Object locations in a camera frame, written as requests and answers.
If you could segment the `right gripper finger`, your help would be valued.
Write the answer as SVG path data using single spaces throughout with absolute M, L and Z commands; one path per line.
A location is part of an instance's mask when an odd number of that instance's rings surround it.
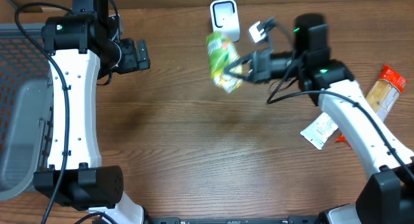
M 243 74 L 228 72 L 228 75 L 234 78 L 246 81 L 246 82 L 255 82 L 255 77 L 253 74 L 243 75 Z
M 252 54 L 247 54 L 246 56 L 236 59 L 235 61 L 229 63 L 226 67 L 223 68 L 223 73 L 230 74 L 231 69 L 239 65 L 244 65 L 248 63 L 252 58 Z

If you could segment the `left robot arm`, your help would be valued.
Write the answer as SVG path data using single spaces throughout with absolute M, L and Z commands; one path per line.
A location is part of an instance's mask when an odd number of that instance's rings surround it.
M 121 38 L 113 0 L 72 0 L 65 16 L 42 28 L 42 53 L 52 72 L 52 143 L 35 189 L 51 203 L 86 211 L 106 223 L 147 223 L 148 214 L 124 191 L 119 166 L 103 166 L 96 136 L 96 86 L 113 73 L 149 69 L 144 41 Z

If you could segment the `green drink carton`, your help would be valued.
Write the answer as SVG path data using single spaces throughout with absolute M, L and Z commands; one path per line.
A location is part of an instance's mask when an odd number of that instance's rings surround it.
M 234 43 L 221 32 L 214 32 L 207 36 L 206 45 L 213 84 L 231 93 L 243 83 L 242 79 L 224 73 L 226 66 L 240 58 Z

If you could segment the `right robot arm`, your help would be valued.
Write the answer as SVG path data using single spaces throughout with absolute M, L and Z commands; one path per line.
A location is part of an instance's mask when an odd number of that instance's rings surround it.
M 291 52 L 255 51 L 226 66 L 224 73 L 249 64 L 246 82 L 297 78 L 299 93 L 332 118 L 357 154 L 367 176 L 358 199 L 320 212 L 317 223 L 412 223 L 413 152 L 379 119 L 345 64 L 331 58 L 323 15 L 300 15 L 294 27 Z

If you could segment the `white cream tube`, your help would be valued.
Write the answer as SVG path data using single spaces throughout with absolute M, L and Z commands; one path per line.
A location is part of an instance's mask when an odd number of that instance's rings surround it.
M 322 113 L 309 126 L 300 132 L 300 135 L 310 142 L 316 149 L 321 150 L 331 135 L 338 129 L 338 125 L 326 113 Z

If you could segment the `orange cracker packet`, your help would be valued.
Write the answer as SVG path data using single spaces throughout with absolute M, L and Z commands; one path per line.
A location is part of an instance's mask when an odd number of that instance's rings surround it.
M 383 64 L 383 70 L 371 90 L 365 96 L 367 103 L 383 122 L 398 97 L 404 92 L 408 80 L 389 65 Z

